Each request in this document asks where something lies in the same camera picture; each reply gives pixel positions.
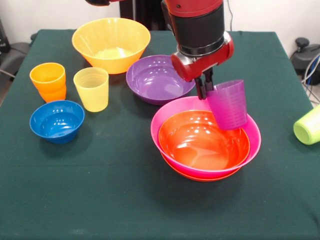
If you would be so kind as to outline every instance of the plastic bowl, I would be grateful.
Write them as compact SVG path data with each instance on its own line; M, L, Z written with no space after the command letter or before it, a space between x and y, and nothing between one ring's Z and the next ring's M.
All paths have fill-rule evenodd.
M210 111L189 110L169 117L160 127L163 151L186 166L223 170L246 160L250 142L242 128L225 131Z
M189 93L195 82L183 80L174 69L170 56L153 55L135 62L126 73L129 88L142 100L164 105Z
M222 169L222 170L203 170L203 169L193 168L176 161L175 159L173 159L171 156L169 156L162 150L159 143L159 139L158 139L159 129L162 126L162 124L171 116L177 113L185 112L189 110L210 111L211 109L207 101L199 100L197 96L183 97L183 98L179 98L174 101L171 101L166 105L164 105L163 107L161 107L156 112L151 122L150 130L151 130L152 140L156 145L156 147L159 149L159 151L166 157L166 159L170 162L171 166L174 169L190 177L194 177L198 179L223 178L231 174L234 170L242 168L243 166L247 165L257 155L261 146L261 134L255 121L252 119L252 117L248 115L247 123L242 128L249 138L250 151L246 160L240 165L227 168L227 169Z
M184 176L185 178L187 179L190 179L190 180L193 180L193 181L197 181L197 182L215 182L215 181L220 181L222 179L226 179L228 177L230 177L231 175L235 174L236 172L238 172L241 167L239 167L238 169L236 170L233 170L231 173L229 173L228 175L225 175L225 176L222 176L222 177L216 177L216 178L198 178L198 177L194 177L194 176L189 176L177 169L175 169L171 164L170 162L168 161L168 159L166 158L166 156L164 156L162 153L161 153L163 159L165 160L165 162L174 170L176 171L178 174Z
M141 23L110 17L79 27L72 45L93 67L120 74L141 57L150 39L149 30Z
M84 109L73 101L52 101L34 111L30 128L39 137L55 144L70 142L85 120Z

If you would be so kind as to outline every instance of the white wall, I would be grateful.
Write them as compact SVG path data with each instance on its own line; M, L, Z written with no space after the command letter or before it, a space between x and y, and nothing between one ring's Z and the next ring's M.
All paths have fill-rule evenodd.
M230 13L225 1L225 25ZM285 51L295 49L303 36L320 44L320 0L229 0L234 31L274 31ZM85 0L0 0L0 18L11 43L29 42L39 29L76 29L104 17L119 17L119 3L107 7Z
M320 0L229 0L233 12L233 31L273 31L290 56L295 39L306 37L320 44ZM225 26L231 15L224 0Z
M76 29L91 20L119 16L118 2L98 7L85 0L0 0L0 19L10 43L30 42L40 29Z

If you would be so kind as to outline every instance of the plastic cup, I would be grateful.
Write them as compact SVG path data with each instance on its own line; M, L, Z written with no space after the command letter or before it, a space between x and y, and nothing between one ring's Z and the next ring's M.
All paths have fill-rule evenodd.
M46 103L66 99L66 71L61 64L46 62L35 66L30 79Z
M84 68L74 75L73 82L86 110L96 113L108 106L109 75L106 70Z
M293 125L296 138L306 145L320 142L320 105L309 111Z
M243 80L227 81L207 92L207 101L222 130L233 130L247 123L247 103Z

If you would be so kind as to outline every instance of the blue bowl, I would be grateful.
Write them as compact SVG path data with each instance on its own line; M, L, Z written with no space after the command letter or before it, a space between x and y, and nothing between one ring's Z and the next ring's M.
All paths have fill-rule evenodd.
M84 120L85 111L78 103L61 100L39 107L29 124L39 137L54 144L65 144L75 138Z

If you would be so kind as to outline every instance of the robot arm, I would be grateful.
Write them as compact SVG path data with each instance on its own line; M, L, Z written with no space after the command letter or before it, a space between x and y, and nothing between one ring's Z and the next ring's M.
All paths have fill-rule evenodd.
M106 6L123 0L86 1ZM194 79L199 99L205 99L206 92L213 90L212 68L234 53L233 40L225 31L223 0L163 0L161 5L177 41L177 52L171 55L173 67L184 80Z

